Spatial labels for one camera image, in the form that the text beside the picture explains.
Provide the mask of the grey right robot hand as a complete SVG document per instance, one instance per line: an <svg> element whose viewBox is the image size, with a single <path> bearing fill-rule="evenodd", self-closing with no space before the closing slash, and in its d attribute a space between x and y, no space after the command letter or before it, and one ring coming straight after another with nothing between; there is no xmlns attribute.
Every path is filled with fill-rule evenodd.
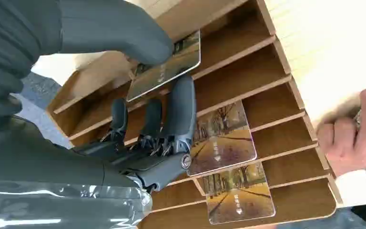
<svg viewBox="0 0 366 229"><path fill-rule="evenodd" d="M20 117L26 77L42 55L120 51L145 65L174 51L167 33L124 0L0 0L0 229L134 229L153 191L187 171L196 120L193 79L151 99L138 142L124 146L126 101L104 139L67 149Z"/></svg>

